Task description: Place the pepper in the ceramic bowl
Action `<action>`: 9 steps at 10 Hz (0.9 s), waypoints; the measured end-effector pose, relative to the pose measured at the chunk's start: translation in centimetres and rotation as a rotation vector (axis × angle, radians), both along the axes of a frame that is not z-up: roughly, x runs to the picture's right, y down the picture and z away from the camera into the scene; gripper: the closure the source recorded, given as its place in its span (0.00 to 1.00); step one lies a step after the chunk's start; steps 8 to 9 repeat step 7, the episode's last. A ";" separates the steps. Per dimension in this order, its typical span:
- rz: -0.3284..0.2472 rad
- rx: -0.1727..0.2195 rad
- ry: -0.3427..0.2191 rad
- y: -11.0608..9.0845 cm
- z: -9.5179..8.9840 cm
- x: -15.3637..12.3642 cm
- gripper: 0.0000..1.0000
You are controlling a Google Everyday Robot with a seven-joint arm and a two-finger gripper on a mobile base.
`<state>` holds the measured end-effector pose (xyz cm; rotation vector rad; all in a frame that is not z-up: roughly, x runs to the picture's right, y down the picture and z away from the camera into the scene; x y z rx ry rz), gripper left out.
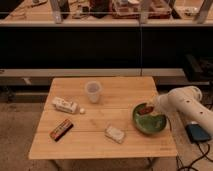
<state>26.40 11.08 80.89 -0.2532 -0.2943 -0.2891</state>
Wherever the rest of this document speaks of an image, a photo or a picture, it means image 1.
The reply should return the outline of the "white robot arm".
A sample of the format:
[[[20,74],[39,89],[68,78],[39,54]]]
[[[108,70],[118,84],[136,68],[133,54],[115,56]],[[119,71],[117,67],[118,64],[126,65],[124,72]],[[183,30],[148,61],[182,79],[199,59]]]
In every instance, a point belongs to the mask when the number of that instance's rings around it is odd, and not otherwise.
[[[164,114],[181,112],[213,136],[213,111],[202,105],[201,100],[202,92],[198,87],[185,86],[155,96],[153,104],[156,111]]]

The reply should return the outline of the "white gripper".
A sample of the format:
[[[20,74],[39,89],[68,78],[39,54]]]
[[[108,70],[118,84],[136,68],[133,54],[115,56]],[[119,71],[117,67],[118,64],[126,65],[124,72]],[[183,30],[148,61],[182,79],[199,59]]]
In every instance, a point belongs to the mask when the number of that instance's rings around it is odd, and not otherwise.
[[[152,99],[153,115],[166,114],[165,100],[166,100],[166,97],[164,95],[158,95]]]

